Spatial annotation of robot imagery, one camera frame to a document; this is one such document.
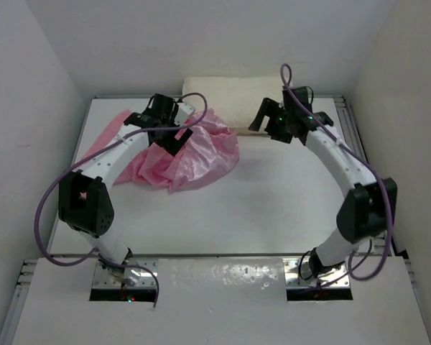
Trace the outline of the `cream white pillow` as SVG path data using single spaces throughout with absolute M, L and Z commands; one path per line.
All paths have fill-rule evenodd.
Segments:
M 242 136 L 262 136 L 268 119 L 264 119 L 257 132 L 249 130 L 264 98 L 282 101 L 283 83 L 279 76 L 248 78 L 191 76 L 184 80 L 182 94 L 193 92 L 205 96 L 208 107 L 226 125 Z

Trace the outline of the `pink satin pillowcase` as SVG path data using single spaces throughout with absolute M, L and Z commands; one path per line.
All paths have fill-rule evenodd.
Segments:
M 145 183 L 155 188 L 167 188 L 169 192 L 202 188 L 227 175 L 239 161 L 238 138 L 214 110 L 193 114 L 186 123 L 200 116 L 203 120 L 193 126 L 190 138 L 183 148 L 172 156 L 157 144 L 152 144 L 131 159 L 117 179 L 114 169 L 108 166 L 107 157 L 115 151 L 127 151 L 122 142 L 118 147 L 98 156 L 103 162 L 92 159 L 80 167 L 90 178 L 107 175 L 107 186 L 122 183 Z

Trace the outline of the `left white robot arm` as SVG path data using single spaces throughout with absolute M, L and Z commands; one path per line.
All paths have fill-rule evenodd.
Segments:
M 192 135 L 185 122 L 193 106 L 154 94 L 143 112 L 131 112 L 99 155 L 92 155 L 59 183 L 58 216 L 96 248 L 106 265 L 125 263 L 129 248 L 113 227 L 109 191 L 132 160 L 152 144 L 175 156 Z

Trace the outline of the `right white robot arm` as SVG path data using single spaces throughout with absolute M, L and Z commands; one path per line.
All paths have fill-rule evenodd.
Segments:
M 282 102 L 262 100 L 249 130 L 257 132 L 264 124 L 273 140 L 300 140 L 327 168 L 344 197 L 335 230 L 311 250 L 307 261 L 307 279 L 317 279 L 343 264 L 362 242 L 392 227 L 397 184 L 391 178 L 378 178 L 354 155 L 333 120 L 324 111 L 312 110 L 306 87 L 282 94 Z

